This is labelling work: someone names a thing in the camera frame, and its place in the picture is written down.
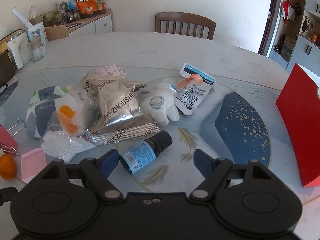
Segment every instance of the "wooden chair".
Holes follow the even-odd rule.
[[[193,37],[196,37],[197,26],[201,25],[200,38],[203,37],[204,27],[209,28],[208,40],[213,39],[214,30],[216,29],[216,23],[206,17],[182,12],[162,12],[157,13],[155,16],[155,32],[161,32],[161,21],[166,21],[165,33],[169,32],[169,21],[173,21],[172,33],[176,34],[176,22],[180,22],[179,34],[182,35],[183,23],[188,23],[186,35],[190,34],[190,24],[194,24]]]
[[[65,25],[45,27],[45,32],[47,34],[48,41],[69,37],[69,31]]]

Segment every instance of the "screw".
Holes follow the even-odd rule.
[[[152,201],[149,200],[149,199],[145,199],[145,200],[143,201],[143,203],[146,204],[146,205],[150,205],[150,204],[152,204]]]
[[[159,203],[159,202],[161,202],[161,199],[155,197],[155,198],[152,199],[152,202],[154,202],[154,203]]]
[[[104,195],[107,198],[117,198],[117,197],[120,197],[120,192],[117,190],[108,190],[105,192]]]
[[[205,190],[202,190],[202,189],[197,189],[194,192],[192,192],[192,194],[196,198],[205,198],[209,195],[208,192],[206,192]]]

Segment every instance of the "black bottle cap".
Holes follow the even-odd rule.
[[[172,138],[171,138],[170,134],[166,131],[161,131],[161,132],[155,134],[154,136],[152,136],[150,139],[152,139],[153,137],[155,137],[160,142],[161,147],[162,147],[162,151],[164,151],[170,145],[172,145]]]

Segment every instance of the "electric kettle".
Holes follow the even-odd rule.
[[[27,44],[26,31],[21,31],[7,39],[7,47],[17,68],[22,68],[31,60]]]

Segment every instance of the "white tube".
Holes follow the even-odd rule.
[[[16,8],[13,9],[12,13],[29,29],[32,28],[31,22],[27,20],[21,13],[19,13]]]

